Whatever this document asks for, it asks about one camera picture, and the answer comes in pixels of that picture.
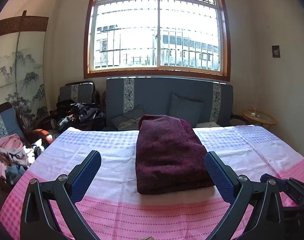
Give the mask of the grey square cushion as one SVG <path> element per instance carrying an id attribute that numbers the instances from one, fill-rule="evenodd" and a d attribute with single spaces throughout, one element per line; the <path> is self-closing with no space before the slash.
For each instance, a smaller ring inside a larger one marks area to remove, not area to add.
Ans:
<path id="1" fill-rule="evenodd" d="M 172 94 L 168 116 L 183 119 L 191 127 L 195 127 L 199 121 L 202 108 L 202 102 L 188 100 Z"/>

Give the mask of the dark red patterned sweater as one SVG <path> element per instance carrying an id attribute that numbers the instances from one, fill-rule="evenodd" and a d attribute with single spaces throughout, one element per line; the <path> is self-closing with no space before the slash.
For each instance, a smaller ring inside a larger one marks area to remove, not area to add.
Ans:
<path id="1" fill-rule="evenodd" d="M 165 194 L 212 187 L 206 148 L 190 124 L 167 115 L 143 115 L 136 142 L 140 194 Z"/>

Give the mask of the pile of dark clothes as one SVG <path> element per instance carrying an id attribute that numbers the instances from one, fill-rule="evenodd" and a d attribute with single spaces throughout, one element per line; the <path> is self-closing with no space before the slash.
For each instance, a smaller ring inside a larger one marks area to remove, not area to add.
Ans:
<path id="1" fill-rule="evenodd" d="M 76 103 L 64 100 L 57 103 L 57 109 L 50 111 L 51 126 L 59 133 L 68 128 L 82 131 L 101 131 L 106 125 L 106 114 L 95 103 Z"/>

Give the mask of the dark wall plate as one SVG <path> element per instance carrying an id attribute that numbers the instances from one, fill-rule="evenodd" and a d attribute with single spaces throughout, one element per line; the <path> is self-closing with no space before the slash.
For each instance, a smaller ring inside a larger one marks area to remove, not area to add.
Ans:
<path id="1" fill-rule="evenodd" d="M 278 58 L 278 59 L 281 57 L 280 46 L 278 46 L 278 45 L 272 46 L 272 57 L 273 58 Z"/>

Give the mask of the round glass side table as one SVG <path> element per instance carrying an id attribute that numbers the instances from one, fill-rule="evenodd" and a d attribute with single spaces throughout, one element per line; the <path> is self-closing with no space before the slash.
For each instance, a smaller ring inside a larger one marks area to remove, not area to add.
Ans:
<path id="1" fill-rule="evenodd" d="M 242 114 L 249 120 L 256 122 L 260 126 L 267 126 L 269 129 L 271 126 L 277 125 L 277 120 L 262 111 L 257 111 L 255 109 L 243 109 Z"/>

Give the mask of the painted folding screen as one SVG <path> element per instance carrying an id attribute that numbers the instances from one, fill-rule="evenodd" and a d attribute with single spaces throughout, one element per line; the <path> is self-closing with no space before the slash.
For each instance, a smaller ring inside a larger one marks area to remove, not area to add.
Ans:
<path id="1" fill-rule="evenodd" d="M 9 102 L 33 130 L 48 116 L 44 86 L 44 45 L 48 17 L 0 20 L 0 104 Z"/>

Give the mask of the grey flat cushion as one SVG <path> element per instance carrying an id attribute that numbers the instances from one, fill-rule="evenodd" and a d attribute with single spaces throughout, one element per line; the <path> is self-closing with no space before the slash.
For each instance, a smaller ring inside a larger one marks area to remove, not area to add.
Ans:
<path id="1" fill-rule="evenodd" d="M 138 124 L 144 114 L 144 108 L 142 105 L 138 105 L 134 109 L 112 118 L 111 122 L 118 131 L 138 130 Z"/>

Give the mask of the pink checked bed sheet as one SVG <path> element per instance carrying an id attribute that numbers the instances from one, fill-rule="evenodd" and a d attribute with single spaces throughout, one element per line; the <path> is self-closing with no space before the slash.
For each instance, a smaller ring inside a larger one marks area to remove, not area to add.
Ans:
<path id="1" fill-rule="evenodd" d="M 207 151 L 236 174 L 259 181 L 267 173 L 304 183 L 304 157 L 258 126 L 196 128 Z M 92 151 L 102 164 L 77 209 L 100 239 L 205 239 L 228 210 L 216 187 L 152 194 L 170 180 L 163 161 L 138 131 L 84 132 L 69 128 L 30 166 L 5 200 L 0 222 L 20 237 L 24 197 L 31 179 L 68 174 Z"/>

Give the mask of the pile of pink clothes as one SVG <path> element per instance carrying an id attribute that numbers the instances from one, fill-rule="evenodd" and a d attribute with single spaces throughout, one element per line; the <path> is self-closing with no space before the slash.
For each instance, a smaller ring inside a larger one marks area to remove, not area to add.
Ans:
<path id="1" fill-rule="evenodd" d="M 15 184 L 44 150 L 40 139 L 27 147 L 17 134 L 0 138 L 0 178 Z"/>

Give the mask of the window with wooden frame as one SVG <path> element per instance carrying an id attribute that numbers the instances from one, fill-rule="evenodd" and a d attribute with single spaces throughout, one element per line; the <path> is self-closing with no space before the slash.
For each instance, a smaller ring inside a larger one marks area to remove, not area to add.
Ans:
<path id="1" fill-rule="evenodd" d="M 85 78 L 170 75 L 230 80 L 225 0 L 89 0 Z"/>

